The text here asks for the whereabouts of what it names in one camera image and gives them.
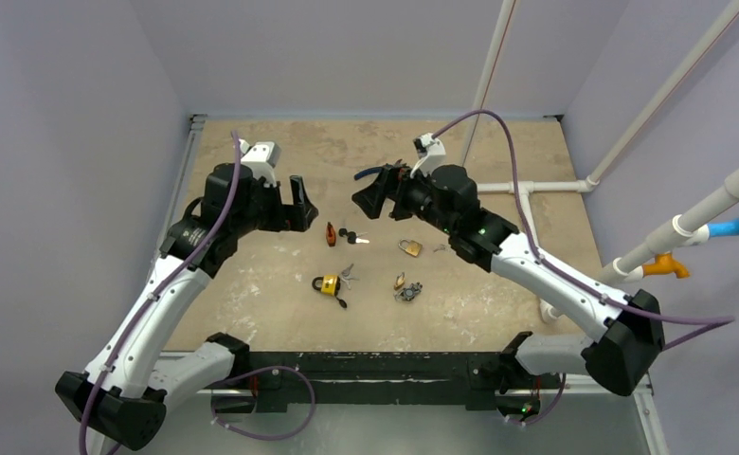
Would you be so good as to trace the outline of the orange black padlock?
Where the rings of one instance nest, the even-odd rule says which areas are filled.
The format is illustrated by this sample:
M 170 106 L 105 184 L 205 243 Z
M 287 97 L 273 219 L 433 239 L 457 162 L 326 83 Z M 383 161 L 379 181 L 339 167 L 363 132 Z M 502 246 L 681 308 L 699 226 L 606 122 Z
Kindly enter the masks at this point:
M 368 244 L 370 241 L 355 231 L 347 230 L 345 227 L 336 229 L 331 222 L 325 226 L 325 241 L 328 247 L 334 247 L 342 239 L 350 245 Z

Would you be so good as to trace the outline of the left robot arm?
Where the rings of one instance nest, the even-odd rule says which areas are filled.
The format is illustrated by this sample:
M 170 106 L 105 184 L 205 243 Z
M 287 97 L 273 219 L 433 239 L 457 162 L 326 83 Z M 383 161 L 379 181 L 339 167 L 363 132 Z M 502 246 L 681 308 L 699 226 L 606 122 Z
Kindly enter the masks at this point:
M 202 195 L 168 230 L 150 278 L 115 334 L 83 371 L 66 372 L 56 384 L 80 423 L 80 453 L 143 448 L 171 410 L 210 385 L 256 388 L 260 370 L 249 345 L 224 333 L 168 367 L 157 362 L 180 319 L 246 234 L 311 226 L 318 211 L 303 178 L 292 176 L 290 187 L 293 200 L 286 204 L 256 165 L 224 163 L 208 175 Z

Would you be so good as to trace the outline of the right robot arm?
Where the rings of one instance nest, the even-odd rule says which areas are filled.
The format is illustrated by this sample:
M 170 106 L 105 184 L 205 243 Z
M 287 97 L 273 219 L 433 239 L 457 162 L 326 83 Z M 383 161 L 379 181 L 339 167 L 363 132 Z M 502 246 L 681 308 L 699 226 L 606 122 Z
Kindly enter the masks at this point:
M 653 295 L 628 296 L 534 246 L 527 233 L 481 205 L 476 182 L 460 166 L 443 165 L 425 176 L 386 165 L 351 200 L 370 219 L 391 200 L 390 218 L 416 217 L 444 232 L 462 260 L 526 288 L 582 329 L 579 336 L 518 335 L 499 361 L 511 385 L 546 373 L 585 374 L 628 396 L 665 346 Z

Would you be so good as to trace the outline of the long shackle brass padlock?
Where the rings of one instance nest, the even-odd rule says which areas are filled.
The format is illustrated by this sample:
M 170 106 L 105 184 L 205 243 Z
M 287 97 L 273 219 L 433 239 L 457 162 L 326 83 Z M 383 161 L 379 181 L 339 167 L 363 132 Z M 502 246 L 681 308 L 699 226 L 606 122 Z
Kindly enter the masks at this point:
M 393 289 L 395 291 L 402 289 L 405 286 L 406 283 L 406 273 L 401 272 L 396 278 L 393 285 Z

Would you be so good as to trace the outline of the yellow black padlock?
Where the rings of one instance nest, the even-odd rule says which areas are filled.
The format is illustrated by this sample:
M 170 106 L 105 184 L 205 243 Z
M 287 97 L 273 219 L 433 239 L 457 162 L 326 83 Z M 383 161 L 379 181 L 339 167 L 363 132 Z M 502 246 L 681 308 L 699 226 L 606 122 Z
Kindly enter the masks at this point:
M 341 292 L 344 289 L 351 290 L 351 283 L 358 281 L 358 278 L 352 274 L 353 267 L 354 264 L 350 264 L 338 274 L 314 277 L 311 281 L 311 286 L 316 292 L 335 299 L 342 309 L 347 309 L 348 304 L 341 297 Z

